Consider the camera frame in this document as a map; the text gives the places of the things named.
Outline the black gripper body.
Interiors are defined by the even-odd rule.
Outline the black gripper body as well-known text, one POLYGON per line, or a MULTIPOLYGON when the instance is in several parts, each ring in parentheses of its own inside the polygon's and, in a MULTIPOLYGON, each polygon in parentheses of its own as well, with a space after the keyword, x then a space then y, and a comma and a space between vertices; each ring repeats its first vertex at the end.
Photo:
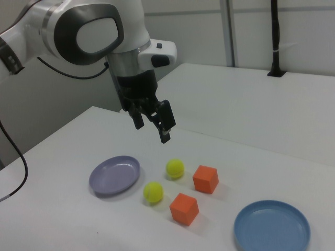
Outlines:
POLYGON ((129 109, 131 102, 147 101, 155 104, 157 79, 154 70, 148 70, 135 76, 117 76, 118 96, 123 109, 129 109))

